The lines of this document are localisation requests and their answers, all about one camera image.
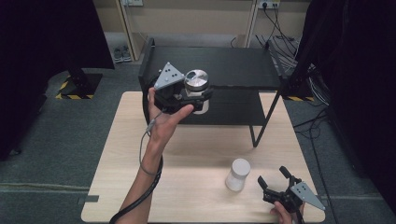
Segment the white plastic bottle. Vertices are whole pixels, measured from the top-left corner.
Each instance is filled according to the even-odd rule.
[[[242,190],[245,186],[245,180],[250,173],[250,163],[244,159],[233,161],[231,171],[225,179],[227,187],[233,191]]]

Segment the tabletop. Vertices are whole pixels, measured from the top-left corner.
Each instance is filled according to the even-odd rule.
[[[264,110],[274,95],[260,93]],[[98,200],[86,202],[82,210],[86,222],[108,222],[134,181],[147,126],[141,99],[142,93],[134,91],[120,99],[89,192],[89,197]],[[225,179],[238,158],[249,161],[251,171],[244,188],[235,192],[226,187]],[[262,200],[257,178],[261,175],[269,189],[284,191],[289,180],[278,170],[282,165],[317,193],[283,102],[276,105],[257,147],[251,144],[247,126],[180,124],[163,159],[163,175],[153,192],[148,222],[274,222],[276,218],[269,214],[273,205]],[[305,222],[324,218],[323,211],[305,206]]]

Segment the gray carpet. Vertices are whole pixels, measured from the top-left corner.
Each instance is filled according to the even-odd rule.
[[[213,36],[154,36],[157,45],[213,43]],[[107,35],[110,50],[122,44]],[[230,47],[229,36],[216,37],[216,45]],[[125,91],[139,91],[139,62],[116,64],[115,70],[85,69],[104,76],[91,100],[55,99],[67,73],[49,81],[48,100],[21,141],[22,154],[0,162],[0,223],[83,223],[80,219],[106,138]],[[285,101],[293,125],[313,119],[325,106]],[[338,223],[396,223],[396,217],[367,178],[353,170],[330,122],[323,118],[313,130],[318,163],[331,196]],[[304,131],[309,124],[296,128]],[[323,223],[335,223],[318,171],[308,132],[297,133],[320,199],[327,204]]]

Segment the black table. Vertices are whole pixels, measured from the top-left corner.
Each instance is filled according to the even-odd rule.
[[[271,51],[156,47],[154,39],[151,38],[139,72],[146,120],[149,121],[149,113],[145,95],[151,81],[159,75],[159,70],[166,63],[171,63],[183,74],[193,69],[201,69],[208,73],[210,86],[214,88],[213,96],[209,100],[209,110],[202,115],[192,114],[181,123],[248,125],[253,146],[256,147],[280,95],[282,78],[276,71]],[[276,91],[276,97],[266,116],[262,110],[259,91]],[[253,126],[262,126],[257,139]]]

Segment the hand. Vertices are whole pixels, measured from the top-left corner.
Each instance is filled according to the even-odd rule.
[[[295,216],[296,214],[290,214],[286,208],[282,205],[282,203],[280,202],[274,202],[274,208],[271,209],[270,214],[272,215],[277,215],[278,217],[278,222],[280,224],[291,224],[293,220],[297,220],[297,216]],[[300,206],[300,212],[301,215],[303,215],[304,213],[304,206],[305,203],[303,203]]]
[[[148,112],[150,120],[161,113],[161,110],[154,104],[154,96],[155,89],[150,88],[148,90]],[[173,115],[161,114],[156,118],[155,125],[151,129],[150,143],[154,144],[155,148],[163,150],[175,132],[177,124],[186,118],[193,109],[193,105],[185,105]]]

